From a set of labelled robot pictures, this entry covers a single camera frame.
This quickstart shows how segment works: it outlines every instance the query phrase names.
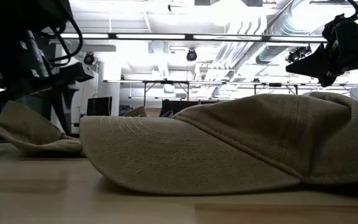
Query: ductwork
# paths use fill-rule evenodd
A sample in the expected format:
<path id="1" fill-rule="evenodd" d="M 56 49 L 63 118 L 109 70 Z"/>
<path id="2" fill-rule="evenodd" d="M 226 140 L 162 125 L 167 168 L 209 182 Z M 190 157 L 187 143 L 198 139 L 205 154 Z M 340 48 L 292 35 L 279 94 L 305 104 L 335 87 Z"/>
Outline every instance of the ductwork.
<path id="1" fill-rule="evenodd" d="M 309 0 L 294 0 L 277 17 L 277 20 L 265 31 L 266 35 L 308 35 L 332 19 L 331 11 L 319 11 L 318 16 L 316 7 L 310 5 Z M 243 73 L 247 77 L 256 75 L 264 66 L 284 52 L 289 46 L 274 46 L 266 43 L 254 43 L 246 52 L 244 57 L 235 66 L 238 73 Z"/>
<path id="2" fill-rule="evenodd" d="M 228 34 L 261 34 L 267 25 L 265 16 L 255 16 L 251 20 L 231 23 Z M 232 69 L 250 47 L 246 42 L 223 42 L 214 60 L 213 67 Z"/>

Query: cap brim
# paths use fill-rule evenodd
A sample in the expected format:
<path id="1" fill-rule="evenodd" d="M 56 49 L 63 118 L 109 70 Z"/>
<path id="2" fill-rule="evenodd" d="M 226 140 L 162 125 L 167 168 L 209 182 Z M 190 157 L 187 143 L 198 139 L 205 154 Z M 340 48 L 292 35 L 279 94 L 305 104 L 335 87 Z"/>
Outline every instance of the cap brim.
<path id="1" fill-rule="evenodd" d="M 86 156 L 102 175 L 140 192 L 233 194 L 300 182 L 177 119 L 84 117 L 80 138 Z"/>

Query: security camera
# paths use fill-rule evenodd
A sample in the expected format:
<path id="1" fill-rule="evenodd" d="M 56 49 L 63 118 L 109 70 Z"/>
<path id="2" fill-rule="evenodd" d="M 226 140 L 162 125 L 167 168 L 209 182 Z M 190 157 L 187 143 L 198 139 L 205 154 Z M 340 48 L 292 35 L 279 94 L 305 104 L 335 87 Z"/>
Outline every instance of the security camera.
<path id="1" fill-rule="evenodd" d="M 94 56 L 93 52 L 87 52 L 84 57 L 84 63 L 86 65 L 94 65 L 96 63 L 97 59 Z"/>
<path id="2" fill-rule="evenodd" d="M 187 61 L 194 62 L 197 60 L 197 53 L 195 49 L 190 49 L 186 56 Z"/>

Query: desk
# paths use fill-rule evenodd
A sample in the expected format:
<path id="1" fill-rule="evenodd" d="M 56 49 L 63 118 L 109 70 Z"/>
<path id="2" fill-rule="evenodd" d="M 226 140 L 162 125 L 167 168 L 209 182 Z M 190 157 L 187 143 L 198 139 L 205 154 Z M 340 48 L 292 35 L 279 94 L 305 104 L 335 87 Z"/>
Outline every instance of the desk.
<path id="1" fill-rule="evenodd" d="M 86 158 L 0 146 L 0 223 L 356 223 L 358 197 L 307 190 L 215 197 L 130 192 Z"/>

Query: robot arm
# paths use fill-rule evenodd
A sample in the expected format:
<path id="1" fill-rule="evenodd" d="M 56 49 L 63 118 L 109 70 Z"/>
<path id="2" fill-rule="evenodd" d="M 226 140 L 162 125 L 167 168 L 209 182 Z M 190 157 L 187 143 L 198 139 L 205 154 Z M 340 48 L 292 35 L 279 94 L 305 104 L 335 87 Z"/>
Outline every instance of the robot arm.
<path id="1" fill-rule="evenodd" d="M 346 18 L 343 14 L 327 23 L 323 37 L 328 41 L 320 44 L 310 56 L 286 67 L 287 72 L 318 78 L 323 87 L 332 85 L 344 72 L 358 69 L 358 5 L 352 4 L 356 13 Z"/>

